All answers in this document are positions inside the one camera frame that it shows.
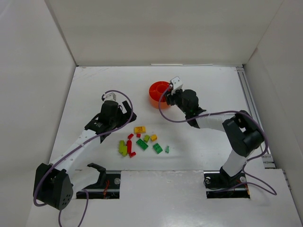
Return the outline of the large yellow lego brick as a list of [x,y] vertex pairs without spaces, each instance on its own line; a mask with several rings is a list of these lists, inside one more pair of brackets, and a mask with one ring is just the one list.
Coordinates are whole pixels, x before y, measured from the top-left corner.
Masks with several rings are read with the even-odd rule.
[[145,126],[134,127],[134,133],[135,134],[146,133],[146,127]]

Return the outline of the red long lego brick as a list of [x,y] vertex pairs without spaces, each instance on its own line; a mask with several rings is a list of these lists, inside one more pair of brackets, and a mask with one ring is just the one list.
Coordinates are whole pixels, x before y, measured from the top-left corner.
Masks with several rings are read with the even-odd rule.
[[128,140],[127,143],[126,143],[126,146],[127,146],[127,153],[131,154],[131,152],[132,152],[132,141]]

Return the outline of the lime long lego brick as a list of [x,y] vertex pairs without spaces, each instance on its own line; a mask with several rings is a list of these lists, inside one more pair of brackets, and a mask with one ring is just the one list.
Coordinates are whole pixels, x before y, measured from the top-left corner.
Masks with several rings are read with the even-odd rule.
[[119,141],[119,149],[118,152],[122,155],[122,156],[127,156],[127,146],[125,145],[125,141],[124,140],[120,140]]

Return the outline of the lime square lego brick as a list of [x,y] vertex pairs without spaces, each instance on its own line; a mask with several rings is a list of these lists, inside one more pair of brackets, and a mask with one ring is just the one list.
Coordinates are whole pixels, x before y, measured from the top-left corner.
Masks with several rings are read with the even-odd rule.
[[150,139],[150,136],[145,135],[144,138],[143,138],[143,141],[147,143],[149,141],[149,139]]

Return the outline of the small yellow lego brick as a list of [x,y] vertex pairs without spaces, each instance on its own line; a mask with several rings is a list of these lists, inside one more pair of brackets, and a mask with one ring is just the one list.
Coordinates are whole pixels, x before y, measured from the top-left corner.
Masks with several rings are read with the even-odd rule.
[[151,140],[152,140],[152,141],[155,141],[155,140],[157,140],[157,135],[156,135],[156,134],[154,134],[154,135],[151,135]]

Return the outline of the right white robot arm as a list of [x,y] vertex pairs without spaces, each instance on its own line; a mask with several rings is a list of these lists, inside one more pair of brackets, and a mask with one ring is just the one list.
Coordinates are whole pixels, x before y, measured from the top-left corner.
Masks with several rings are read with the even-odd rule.
[[212,129],[226,133],[232,151],[220,168],[219,178],[225,185],[231,183],[241,172],[248,157],[264,141],[262,132],[246,111],[235,112],[229,117],[226,113],[207,113],[199,107],[196,92],[191,89],[168,88],[163,95],[167,105],[176,105],[184,114],[185,122],[198,129]]

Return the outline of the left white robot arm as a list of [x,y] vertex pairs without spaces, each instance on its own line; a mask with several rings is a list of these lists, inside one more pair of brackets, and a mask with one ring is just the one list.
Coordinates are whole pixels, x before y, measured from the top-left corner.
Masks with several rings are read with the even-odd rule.
[[89,163],[80,169],[82,161],[111,133],[136,120],[130,100],[119,105],[115,100],[107,100],[84,127],[81,135],[71,147],[49,164],[40,164],[36,169],[34,183],[34,204],[37,207],[49,205],[63,210],[76,197],[77,192],[86,187],[103,186],[106,169]]

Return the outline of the orange round divided container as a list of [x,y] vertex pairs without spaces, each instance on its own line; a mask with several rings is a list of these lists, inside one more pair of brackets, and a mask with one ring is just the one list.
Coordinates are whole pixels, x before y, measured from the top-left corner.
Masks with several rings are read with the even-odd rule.
[[149,101],[154,108],[159,108],[159,99],[168,87],[169,83],[166,81],[157,81],[150,86]]

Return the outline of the green long lego brick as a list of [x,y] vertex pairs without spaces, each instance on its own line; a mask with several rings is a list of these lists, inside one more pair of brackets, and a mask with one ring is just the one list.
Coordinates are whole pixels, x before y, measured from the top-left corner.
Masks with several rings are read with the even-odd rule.
[[144,151],[149,147],[142,139],[138,139],[136,144]]

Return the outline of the red lego brick lower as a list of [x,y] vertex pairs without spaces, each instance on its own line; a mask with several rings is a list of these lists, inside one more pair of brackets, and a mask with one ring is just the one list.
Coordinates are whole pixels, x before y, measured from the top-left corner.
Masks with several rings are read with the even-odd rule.
[[130,154],[129,154],[129,157],[134,157],[136,155],[136,152],[131,152]]

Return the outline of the green square lego brick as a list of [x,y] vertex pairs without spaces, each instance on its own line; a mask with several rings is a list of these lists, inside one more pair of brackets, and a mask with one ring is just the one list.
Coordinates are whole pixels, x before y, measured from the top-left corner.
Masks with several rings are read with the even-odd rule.
[[153,149],[155,150],[155,152],[156,152],[157,154],[160,154],[160,153],[163,151],[163,149],[162,149],[162,147],[159,145],[159,143],[154,144],[154,145],[153,145]]

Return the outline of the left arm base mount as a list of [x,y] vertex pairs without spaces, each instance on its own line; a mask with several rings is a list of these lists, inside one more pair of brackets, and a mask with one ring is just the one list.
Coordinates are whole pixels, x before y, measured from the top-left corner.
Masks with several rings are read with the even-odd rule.
[[75,170],[72,178],[73,198],[85,199],[119,199],[121,172],[106,170],[95,163],[90,163],[82,169]]

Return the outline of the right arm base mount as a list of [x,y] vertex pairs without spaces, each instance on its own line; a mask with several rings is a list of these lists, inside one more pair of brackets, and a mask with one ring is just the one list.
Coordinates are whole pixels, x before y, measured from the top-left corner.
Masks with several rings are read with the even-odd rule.
[[203,184],[208,199],[250,198],[246,176],[242,171],[233,177],[230,177],[222,169],[204,171]]

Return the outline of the aluminium rail right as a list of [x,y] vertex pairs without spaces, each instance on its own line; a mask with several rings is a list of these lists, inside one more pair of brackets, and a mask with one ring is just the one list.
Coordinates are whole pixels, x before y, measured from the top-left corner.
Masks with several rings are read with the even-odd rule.
[[[236,72],[238,74],[240,84],[244,93],[244,97],[246,100],[246,104],[248,107],[248,113],[251,115],[251,117],[260,125],[260,127],[263,129],[261,120],[254,102],[254,98],[251,92],[251,89],[248,84],[248,80],[244,71],[243,67],[236,67]],[[266,153],[262,155],[262,162],[265,169],[276,169],[275,162],[273,160],[272,154],[270,152],[270,149],[267,148]]]

